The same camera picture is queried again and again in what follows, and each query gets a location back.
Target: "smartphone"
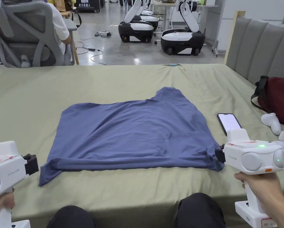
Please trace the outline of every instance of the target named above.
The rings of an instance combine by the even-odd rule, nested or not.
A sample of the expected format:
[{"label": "smartphone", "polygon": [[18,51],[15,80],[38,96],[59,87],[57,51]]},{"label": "smartphone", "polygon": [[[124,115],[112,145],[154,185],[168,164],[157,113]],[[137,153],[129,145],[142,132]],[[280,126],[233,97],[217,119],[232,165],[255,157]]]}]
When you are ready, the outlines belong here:
[{"label": "smartphone", "polygon": [[219,113],[217,114],[219,122],[227,136],[227,131],[231,129],[241,129],[238,119],[231,113]]}]

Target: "shirt sleeve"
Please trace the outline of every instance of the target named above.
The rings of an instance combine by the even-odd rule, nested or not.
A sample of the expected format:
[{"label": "shirt sleeve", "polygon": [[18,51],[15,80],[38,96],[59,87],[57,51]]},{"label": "shirt sleeve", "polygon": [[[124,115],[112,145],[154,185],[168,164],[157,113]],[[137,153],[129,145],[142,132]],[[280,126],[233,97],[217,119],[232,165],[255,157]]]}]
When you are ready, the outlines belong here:
[{"label": "shirt sleeve", "polygon": [[66,40],[69,37],[68,28],[64,22],[61,13],[51,3],[48,3],[53,12],[53,25],[56,35],[60,40]]}]

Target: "gray upholstered headboard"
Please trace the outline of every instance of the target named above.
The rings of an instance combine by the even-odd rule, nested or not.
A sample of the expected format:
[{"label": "gray upholstered headboard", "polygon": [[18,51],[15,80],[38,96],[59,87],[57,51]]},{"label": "gray upholstered headboard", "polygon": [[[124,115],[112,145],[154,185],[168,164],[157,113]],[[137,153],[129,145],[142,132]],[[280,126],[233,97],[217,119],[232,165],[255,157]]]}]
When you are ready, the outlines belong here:
[{"label": "gray upholstered headboard", "polygon": [[238,17],[226,58],[253,84],[262,75],[284,78],[284,25]]}]

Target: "gray chair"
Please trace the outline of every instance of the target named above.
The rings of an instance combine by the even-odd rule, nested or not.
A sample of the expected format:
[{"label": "gray chair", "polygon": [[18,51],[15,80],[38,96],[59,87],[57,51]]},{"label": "gray chair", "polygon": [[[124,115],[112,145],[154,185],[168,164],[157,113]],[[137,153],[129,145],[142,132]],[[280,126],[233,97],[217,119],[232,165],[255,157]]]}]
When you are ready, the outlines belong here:
[{"label": "gray chair", "polygon": [[237,18],[226,65],[255,84],[260,76],[284,78],[284,25]]},{"label": "gray chair", "polygon": [[52,9],[42,1],[6,4],[0,0],[0,58],[6,67],[74,65],[73,31],[70,19],[65,23],[72,38],[65,54],[55,38]]}]

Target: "bag strap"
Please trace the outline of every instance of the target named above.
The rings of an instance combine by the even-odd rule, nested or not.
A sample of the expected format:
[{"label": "bag strap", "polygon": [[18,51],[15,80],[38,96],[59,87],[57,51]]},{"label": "bag strap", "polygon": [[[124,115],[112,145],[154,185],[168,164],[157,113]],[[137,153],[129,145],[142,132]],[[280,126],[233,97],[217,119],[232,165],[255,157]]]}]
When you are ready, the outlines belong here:
[{"label": "bag strap", "polygon": [[71,20],[73,21],[73,14],[77,14],[77,16],[79,17],[79,25],[76,25],[77,26],[77,28],[79,28],[80,26],[81,26],[81,16],[79,15],[79,13],[75,10],[75,9],[73,9],[73,10],[71,10],[71,12],[72,12],[72,17],[71,17]]},{"label": "bag strap", "polygon": [[269,79],[268,76],[261,76],[261,77],[260,77],[260,80],[259,80],[257,83],[255,83],[255,85],[256,85],[257,87],[256,87],[256,89],[255,89],[254,94],[251,96],[251,103],[252,103],[252,105],[254,105],[254,106],[257,107],[258,109],[261,109],[261,110],[263,110],[263,111],[265,111],[265,112],[266,112],[267,110],[264,110],[262,107],[260,107],[260,106],[258,106],[258,105],[256,105],[256,104],[254,104],[253,101],[252,101],[252,99],[253,99],[253,98],[256,98],[256,97],[260,97],[260,98],[263,100],[263,102],[264,102],[265,104],[268,103],[268,102],[267,102],[267,98],[266,98],[266,91],[265,91],[265,86],[266,86],[266,84],[267,84],[267,82],[268,82],[268,79]]}]

